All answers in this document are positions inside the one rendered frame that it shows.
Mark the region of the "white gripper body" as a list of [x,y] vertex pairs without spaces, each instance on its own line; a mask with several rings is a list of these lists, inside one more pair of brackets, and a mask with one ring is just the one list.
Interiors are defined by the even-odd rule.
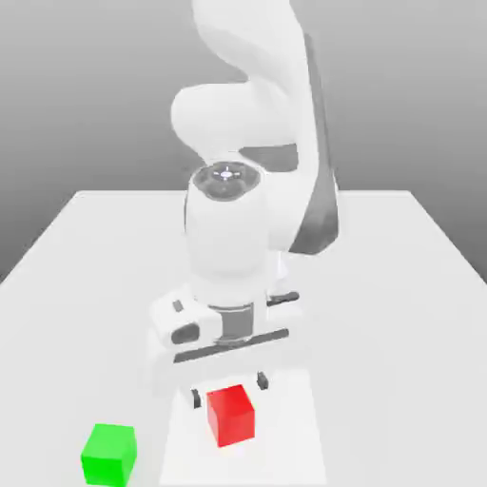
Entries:
[[222,331],[206,337],[197,323],[174,330],[148,328],[148,388],[155,397],[170,397],[180,390],[189,395],[205,382],[222,381],[260,372],[267,377],[277,369],[306,360],[307,332],[298,323],[269,327],[261,333],[225,340]]

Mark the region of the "small red cube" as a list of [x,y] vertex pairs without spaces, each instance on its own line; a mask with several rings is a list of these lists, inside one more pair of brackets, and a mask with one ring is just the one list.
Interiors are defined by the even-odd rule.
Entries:
[[255,437],[255,409],[241,384],[206,394],[207,421],[219,448]]

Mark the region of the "small green cube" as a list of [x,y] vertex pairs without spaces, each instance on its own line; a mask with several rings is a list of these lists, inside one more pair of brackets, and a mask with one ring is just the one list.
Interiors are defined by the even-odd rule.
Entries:
[[87,485],[127,487],[137,458],[133,426],[96,423],[80,460]]

